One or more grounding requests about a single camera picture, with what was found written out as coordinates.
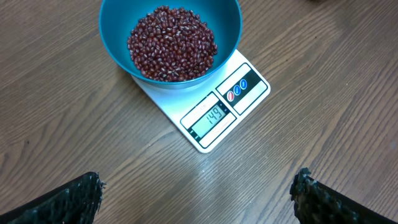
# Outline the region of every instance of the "dark object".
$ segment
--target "dark object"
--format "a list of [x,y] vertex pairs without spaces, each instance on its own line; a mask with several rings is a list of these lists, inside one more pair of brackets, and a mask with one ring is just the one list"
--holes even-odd
[[214,38],[199,14],[160,6],[139,20],[127,49],[144,77],[182,82],[203,76],[213,66],[218,53]]
[[104,183],[88,172],[0,216],[8,224],[89,224],[100,209]]
[[290,188],[294,215],[301,224],[397,224],[313,180],[303,168]]

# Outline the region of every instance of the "scale button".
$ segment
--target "scale button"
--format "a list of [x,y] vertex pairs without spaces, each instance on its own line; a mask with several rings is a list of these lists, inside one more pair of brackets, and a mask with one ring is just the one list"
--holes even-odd
[[245,90],[248,87],[248,83],[246,80],[242,79],[239,83],[239,85],[241,86],[242,90]]
[[234,86],[234,93],[236,96],[239,96],[239,94],[241,94],[241,87],[238,85]]
[[235,99],[235,95],[234,95],[234,93],[232,91],[229,91],[226,94],[226,98],[228,99],[229,102],[232,102]]

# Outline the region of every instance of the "wooden table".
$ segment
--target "wooden table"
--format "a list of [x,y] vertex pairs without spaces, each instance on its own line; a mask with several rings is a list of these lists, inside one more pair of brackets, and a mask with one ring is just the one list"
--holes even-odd
[[301,167],[398,221],[398,1],[242,0],[271,95],[200,154],[98,32],[101,1],[0,2],[0,213],[89,170],[96,223],[298,223]]

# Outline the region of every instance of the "kitchen scale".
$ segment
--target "kitchen scale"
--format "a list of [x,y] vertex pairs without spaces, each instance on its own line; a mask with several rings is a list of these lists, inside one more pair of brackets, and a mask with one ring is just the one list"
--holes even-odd
[[210,78],[182,90],[133,79],[202,153],[213,150],[271,92],[238,50]]

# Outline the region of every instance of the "digital number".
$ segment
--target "digital number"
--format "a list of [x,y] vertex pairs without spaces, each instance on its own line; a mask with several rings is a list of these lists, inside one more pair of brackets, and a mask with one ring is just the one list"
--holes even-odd
[[206,116],[207,120],[210,122],[210,124],[213,124],[213,122],[210,121],[210,118]]
[[216,118],[216,117],[214,117],[214,114],[212,111],[210,111],[210,113],[207,116],[209,116],[209,118],[214,118],[214,119]]
[[218,108],[213,108],[213,112],[215,114],[218,114],[218,118],[217,119],[219,119],[222,116],[221,113],[218,111]]

